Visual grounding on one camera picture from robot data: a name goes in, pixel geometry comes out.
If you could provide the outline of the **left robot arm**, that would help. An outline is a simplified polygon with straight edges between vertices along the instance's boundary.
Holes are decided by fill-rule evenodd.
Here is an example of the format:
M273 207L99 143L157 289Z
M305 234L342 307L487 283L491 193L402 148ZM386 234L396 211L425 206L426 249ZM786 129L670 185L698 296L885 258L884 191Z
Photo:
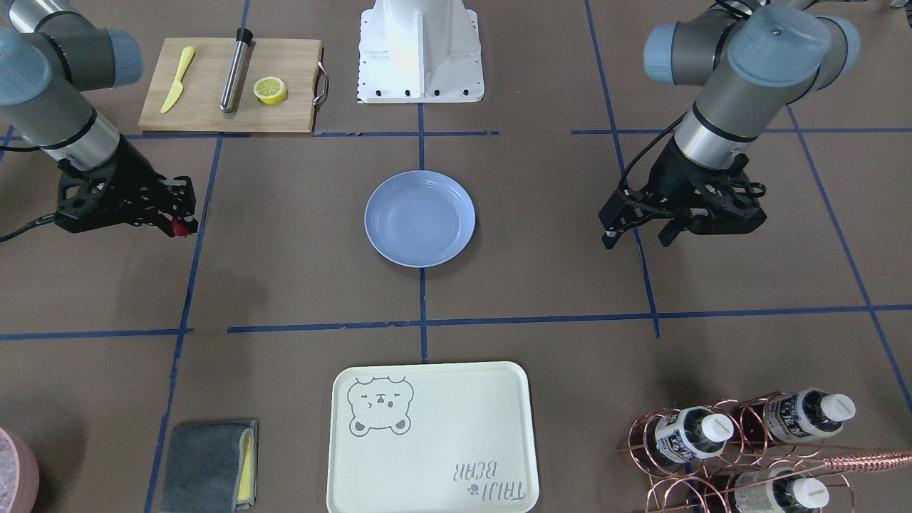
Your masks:
M686 113L662 131L667 144L642 188L622 177L601 208L602 242L665 220L670 246L696 236L748 234L766 221L763 184L746 175L748 149L778 112L840 81L862 41L838 16L815 16L808 1L717 1L696 19L657 26L643 50L652 81L698 86Z

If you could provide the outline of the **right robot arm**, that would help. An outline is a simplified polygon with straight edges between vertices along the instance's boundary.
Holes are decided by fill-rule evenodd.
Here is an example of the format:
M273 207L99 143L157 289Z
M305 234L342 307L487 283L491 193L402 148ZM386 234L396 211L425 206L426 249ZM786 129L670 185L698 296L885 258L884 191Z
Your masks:
M61 172L56 210L2 237L40 225L71 233L129 224L167 237L196 233L192 179L166 178L84 93L134 84L143 56L128 33L97 27L68 1L4 1L2 118L24 150L40 150Z

